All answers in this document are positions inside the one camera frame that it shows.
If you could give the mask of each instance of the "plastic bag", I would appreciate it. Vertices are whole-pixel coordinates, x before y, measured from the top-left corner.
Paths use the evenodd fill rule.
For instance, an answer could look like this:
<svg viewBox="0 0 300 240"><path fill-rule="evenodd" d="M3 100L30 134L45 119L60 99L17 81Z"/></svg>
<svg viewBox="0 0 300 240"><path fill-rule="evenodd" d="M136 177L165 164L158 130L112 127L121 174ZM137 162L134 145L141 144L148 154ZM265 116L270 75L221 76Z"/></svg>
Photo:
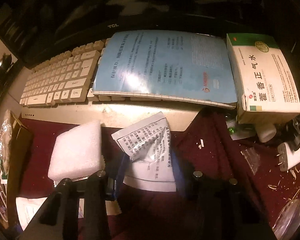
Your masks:
<svg viewBox="0 0 300 240"><path fill-rule="evenodd" d="M2 179L7 179L9 173L10 144L13 130L11 120L11 112L7 110L0 128L0 169L2 171Z"/></svg>
<svg viewBox="0 0 300 240"><path fill-rule="evenodd" d="M260 156L259 154L255 151L253 147L246 149L244 151L241 151L242 155L246 159L251 172L253 175L255 175L258 171L258 168L260 166Z"/></svg>
<svg viewBox="0 0 300 240"><path fill-rule="evenodd" d="M294 199L282 209L272 230L278 240L289 240L299 226L300 199Z"/></svg>

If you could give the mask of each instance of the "foam block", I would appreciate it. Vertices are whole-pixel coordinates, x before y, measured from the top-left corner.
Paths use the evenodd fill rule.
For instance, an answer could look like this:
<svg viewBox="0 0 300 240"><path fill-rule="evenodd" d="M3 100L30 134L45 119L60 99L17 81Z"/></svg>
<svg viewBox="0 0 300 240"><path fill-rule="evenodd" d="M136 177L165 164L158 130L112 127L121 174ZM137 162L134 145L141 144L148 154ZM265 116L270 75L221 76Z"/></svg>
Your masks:
<svg viewBox="0 0 300 240"><path fill-rule="evenodd" d="M101 155L101 126L89 122L60 134L55 142L48 177L53 181L90 176L105 168Z"/></svg>

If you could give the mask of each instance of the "book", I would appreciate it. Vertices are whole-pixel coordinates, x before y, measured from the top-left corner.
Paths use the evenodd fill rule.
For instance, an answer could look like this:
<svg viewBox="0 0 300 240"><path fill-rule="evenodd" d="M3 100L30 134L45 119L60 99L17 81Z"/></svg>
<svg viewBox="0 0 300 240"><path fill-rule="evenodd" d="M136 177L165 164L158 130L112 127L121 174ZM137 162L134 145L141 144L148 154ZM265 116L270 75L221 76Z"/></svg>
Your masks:
<svg viewBox="0 0 300 240"><path fill-rule="evenodd" d="M115 33L92 87L95 95L137 96L235 108L225 42L177 31Z"/></svg>

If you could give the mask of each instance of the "red cloth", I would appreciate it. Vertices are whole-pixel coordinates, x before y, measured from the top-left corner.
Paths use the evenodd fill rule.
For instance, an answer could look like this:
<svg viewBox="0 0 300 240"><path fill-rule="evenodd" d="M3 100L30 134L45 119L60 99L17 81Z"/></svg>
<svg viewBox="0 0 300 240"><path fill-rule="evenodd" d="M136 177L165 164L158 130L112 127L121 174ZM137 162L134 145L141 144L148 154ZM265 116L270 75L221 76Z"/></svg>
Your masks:
<svg viewBox="0 0 300 240"><path fill-rule="evenodd" d="M29 119L21 121L34 133L34 141L19 195L44 197L54 188L47 174L55 139L75 125ZM102 153L106 161L119 152L111 138L117 130L102 127ZM201 149L198 148L200 139L204 142ZM280 172L276 149L253 141L254 138L232 141L224 115L209 111L200 112L186 131L171 133L172 147L177 148L196 170L212 178L236 178L244 185L272 226L288 198L292 198L300 187L300 173L296 173L297 179L294 180L290 173ZM254 147L260 154L261 165L255 176L240 153L247 147ZM267 187L278 183L277 190ZM122 214L108 216L113 239L192 238L194 203L182 199L176 192L150 192L123 185L118 202ZM79 221L79 230L82 231L82 227L84 225Z"/></svg>

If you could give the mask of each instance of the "white charger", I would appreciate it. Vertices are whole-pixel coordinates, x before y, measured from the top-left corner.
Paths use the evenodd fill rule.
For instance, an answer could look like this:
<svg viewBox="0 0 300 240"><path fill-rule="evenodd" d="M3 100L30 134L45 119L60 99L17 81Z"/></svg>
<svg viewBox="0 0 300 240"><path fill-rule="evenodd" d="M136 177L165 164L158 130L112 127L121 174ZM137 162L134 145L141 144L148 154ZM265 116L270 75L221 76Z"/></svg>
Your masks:
<svg viewBox="0 0 300 240"><path fill-rule="evenodd" d="M300 163L300 148L292 151L289 144L284 142L278 146L280 171L287 171Z"/></svg>

